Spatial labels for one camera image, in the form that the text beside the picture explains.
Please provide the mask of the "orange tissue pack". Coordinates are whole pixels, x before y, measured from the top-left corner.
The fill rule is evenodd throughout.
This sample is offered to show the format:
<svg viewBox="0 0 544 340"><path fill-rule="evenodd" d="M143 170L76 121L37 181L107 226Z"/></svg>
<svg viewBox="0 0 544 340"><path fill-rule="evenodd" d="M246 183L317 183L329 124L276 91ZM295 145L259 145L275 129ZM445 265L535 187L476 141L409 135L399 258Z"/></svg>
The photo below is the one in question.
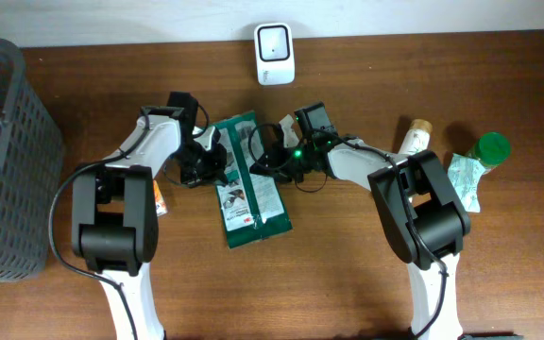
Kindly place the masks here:
<svg viewBox="0 0 544 340"><path fill-rule="evenodd" d="M155 197L156 214L157 216L163 216L168 213L168 209L162 196L160 186L156 180L153 180L153 190Z"/></svg>

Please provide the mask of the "teal wipes packet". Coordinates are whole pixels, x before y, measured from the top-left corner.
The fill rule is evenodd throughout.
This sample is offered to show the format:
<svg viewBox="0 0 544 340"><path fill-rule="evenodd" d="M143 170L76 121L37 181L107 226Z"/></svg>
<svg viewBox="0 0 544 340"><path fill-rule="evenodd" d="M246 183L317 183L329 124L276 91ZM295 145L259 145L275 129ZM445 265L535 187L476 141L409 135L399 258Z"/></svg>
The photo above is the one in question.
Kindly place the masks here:
<svg viewBox="0 0 544 340"><path fill-rule="evenodd" d="M448 178L468 213L481 211L477 190L484 173L485 167L479 160L452 154Z"/></svg>

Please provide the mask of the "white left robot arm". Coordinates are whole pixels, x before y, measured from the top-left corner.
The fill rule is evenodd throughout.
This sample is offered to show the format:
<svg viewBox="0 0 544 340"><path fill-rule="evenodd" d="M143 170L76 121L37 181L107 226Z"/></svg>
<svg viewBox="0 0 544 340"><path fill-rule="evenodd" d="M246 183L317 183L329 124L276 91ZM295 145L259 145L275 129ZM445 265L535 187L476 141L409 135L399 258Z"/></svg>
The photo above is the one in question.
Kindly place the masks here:
<svg viewBox="0 0 544 340"><path fill-rule="evenodd" d="M158 246L154 179L170 160L184 188L227 183L220 132L200 104L146 106L121 147L73 177L72 246L102 285L119 339L163 339L150 278Z"/></svg>

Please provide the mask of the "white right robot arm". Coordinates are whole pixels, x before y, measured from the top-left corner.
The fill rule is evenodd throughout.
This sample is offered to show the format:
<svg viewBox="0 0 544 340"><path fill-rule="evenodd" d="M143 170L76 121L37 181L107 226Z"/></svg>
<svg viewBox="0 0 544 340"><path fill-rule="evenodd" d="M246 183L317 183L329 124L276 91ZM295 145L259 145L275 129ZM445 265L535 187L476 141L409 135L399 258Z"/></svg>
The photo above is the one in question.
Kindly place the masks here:
<svg viewBox="0 0 544 340"><path fill-rule="evenodd" d="M439 159L430 150L395 154L355 137L309 138L256 157L253 174L299 182L309 172L368 190L383 234L407 266L413 301L412 339L462 339L456 272L470 219Z"/></svg>

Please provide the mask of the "green lid jar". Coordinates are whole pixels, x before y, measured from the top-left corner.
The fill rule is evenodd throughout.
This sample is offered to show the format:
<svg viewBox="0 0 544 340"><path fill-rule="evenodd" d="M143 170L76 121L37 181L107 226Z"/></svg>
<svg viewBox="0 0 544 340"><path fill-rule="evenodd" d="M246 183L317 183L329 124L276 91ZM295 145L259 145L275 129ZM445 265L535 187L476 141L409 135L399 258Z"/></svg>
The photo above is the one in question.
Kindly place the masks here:
<svg viewBox="0 0 544 340"><path fill-rule="evenodd" d="M466 153L466 156L477 160L484 167L484 174L503 164L511 155L511 144L499 132L487 132Z"/></svg>

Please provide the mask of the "white cream tube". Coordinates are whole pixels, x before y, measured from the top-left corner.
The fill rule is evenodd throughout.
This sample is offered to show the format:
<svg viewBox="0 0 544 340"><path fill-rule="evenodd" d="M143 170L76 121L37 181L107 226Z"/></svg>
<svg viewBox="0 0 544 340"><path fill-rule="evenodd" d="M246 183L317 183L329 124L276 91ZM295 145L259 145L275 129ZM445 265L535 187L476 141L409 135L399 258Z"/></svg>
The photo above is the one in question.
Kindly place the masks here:
<svg viewBox="0 0 544 340"><path fill-rule="evenodd" d="M428 148L433 125L424 119L415 119L411 122L408 131L399 148L399 154L415 155Z"/></svg>

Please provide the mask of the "green glove package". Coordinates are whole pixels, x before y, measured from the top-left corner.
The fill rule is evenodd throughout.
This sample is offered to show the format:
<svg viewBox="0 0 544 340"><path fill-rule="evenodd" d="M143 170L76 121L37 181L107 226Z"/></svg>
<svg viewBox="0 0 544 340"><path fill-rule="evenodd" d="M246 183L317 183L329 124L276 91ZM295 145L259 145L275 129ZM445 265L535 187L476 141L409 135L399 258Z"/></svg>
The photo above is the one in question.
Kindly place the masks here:
<svg viewBox="0 0 544 340"><path fill-rule="evenodd" d="M293 229L275 181L252 174L253 158L261 156L263 143L253 131L254 111L235 115L214 125L221 133L220 144L227 150L224 174L228 183L216 194L229 248L274 237Z"/></svg>

